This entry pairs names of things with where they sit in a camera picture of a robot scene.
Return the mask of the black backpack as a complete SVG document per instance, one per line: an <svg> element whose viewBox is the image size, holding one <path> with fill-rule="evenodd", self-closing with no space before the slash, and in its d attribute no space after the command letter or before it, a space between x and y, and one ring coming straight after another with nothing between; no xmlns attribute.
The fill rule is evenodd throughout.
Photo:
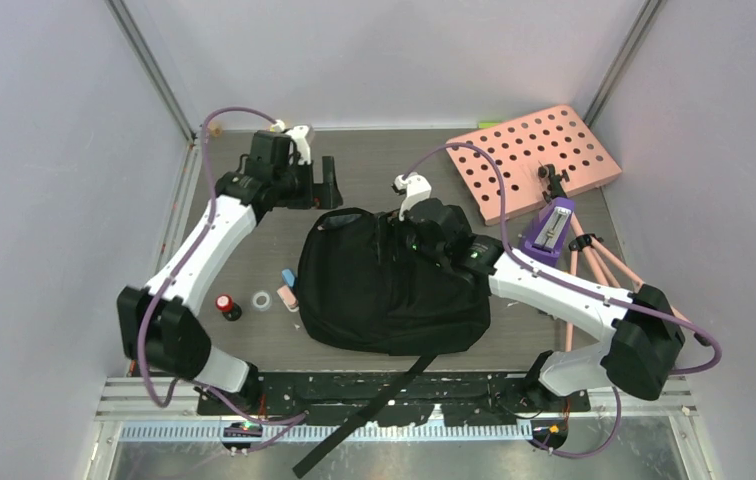
<svg viewBox="0 0 756 480"><path fill-rule="evenodd" d="M397 215L360 208L331 211L305 239L295 290L309 336L338 349L413 356L416 361L297 463L297 478L370 422L389 397L438 356L468 350L490 327L489 295L426 260L391 258L390 221Z"/></svg>

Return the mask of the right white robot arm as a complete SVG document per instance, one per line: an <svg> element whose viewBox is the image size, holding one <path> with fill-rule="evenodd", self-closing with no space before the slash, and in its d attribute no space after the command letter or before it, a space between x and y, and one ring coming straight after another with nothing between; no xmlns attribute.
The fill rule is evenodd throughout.
<svg viewBox="0 0 756 480"><path fill-rule="evenodd" d="M685 337L659 289L629 292L568 275L473 234L461 208L436 198L404 200L396 224L411 253L462 285L527 304L595 338L589 347L538 355L520 382L534 408L550 410L577 391L599 387L647 401L660 397Z"/></svg>

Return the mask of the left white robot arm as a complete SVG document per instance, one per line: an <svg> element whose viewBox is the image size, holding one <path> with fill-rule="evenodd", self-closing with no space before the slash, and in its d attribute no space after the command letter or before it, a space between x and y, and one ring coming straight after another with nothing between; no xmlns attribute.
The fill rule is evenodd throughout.
<svg viewBox="0 0 756 480"><path fill-rule="evenodd" d="M343 199L334 159L322 159L315 181L308 125L259 130L242 166L214 184L215 198L172 259L141 288L117 298L124 354L186 381L222 392L234 412L252 412L261 398L258 371L212 344L197 316L213 280L239 243L276 207L331 210Z"/></svg>

